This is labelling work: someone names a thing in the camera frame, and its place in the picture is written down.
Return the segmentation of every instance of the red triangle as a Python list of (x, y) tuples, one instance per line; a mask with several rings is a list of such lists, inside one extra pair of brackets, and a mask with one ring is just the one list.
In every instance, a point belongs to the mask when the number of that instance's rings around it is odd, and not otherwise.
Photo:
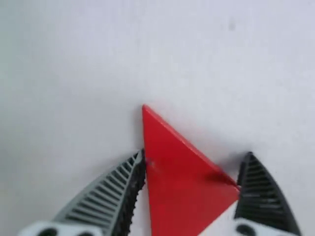
[(236, 183), (142, 108), (152, 236), (197, 236), (238, 199)]

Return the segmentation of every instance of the red plastic piece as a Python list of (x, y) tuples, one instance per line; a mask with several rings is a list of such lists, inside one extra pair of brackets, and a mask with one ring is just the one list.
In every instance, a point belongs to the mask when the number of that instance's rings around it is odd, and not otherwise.
[(152, 236), (197, 236), (238, 199), (236, 183), (142, 108)]

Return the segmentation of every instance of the ribbed gripper pad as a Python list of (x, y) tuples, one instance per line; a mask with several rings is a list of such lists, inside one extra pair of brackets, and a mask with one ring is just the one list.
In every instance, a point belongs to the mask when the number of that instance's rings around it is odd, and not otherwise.
[(251, 152), (241, 164), (237, 183), (241, 191), (235, 218), (301, 235), (281, 190)]
[(104, 236), (127, 236), (136, 197), (144, 181), (142, 150), (94, 180), (54, 220), (98, 226)]

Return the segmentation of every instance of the gray plastic part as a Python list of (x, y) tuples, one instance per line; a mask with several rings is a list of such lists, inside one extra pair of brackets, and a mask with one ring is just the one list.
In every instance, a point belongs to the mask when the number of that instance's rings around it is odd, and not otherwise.
[(98, 226), (104, 236), (127, 235), (144, 178), (144, 151), (141, 150), (90, 183), (57, 214), (54, 221)]

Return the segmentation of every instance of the white background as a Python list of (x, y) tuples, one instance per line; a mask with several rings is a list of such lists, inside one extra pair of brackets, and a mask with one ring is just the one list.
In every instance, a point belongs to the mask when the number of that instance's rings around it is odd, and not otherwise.
[(313, 235), (314, 23), (311, 0), (1, 0), (0, 235), (141, 148), (142, 103), (233, 177), (254, 151)]

